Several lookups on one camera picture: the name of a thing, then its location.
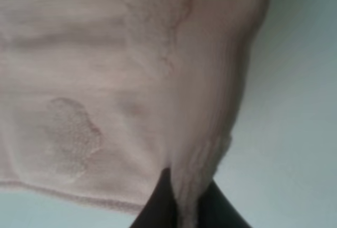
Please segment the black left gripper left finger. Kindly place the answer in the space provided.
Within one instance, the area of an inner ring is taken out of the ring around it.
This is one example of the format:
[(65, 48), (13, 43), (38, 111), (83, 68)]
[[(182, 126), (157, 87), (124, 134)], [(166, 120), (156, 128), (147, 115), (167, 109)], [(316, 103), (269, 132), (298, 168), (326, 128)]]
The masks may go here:
[(165, 168), (149, 200), (131, 228), (176, 228), (177, 207), (171, 185), (171, 171)]

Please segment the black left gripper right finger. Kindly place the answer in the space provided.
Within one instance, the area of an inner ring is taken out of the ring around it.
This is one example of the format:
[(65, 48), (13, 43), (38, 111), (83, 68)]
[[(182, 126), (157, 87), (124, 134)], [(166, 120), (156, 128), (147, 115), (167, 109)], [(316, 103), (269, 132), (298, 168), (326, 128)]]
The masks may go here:
[(250, 228), (213, 180), (198, 200), (198, 228)]

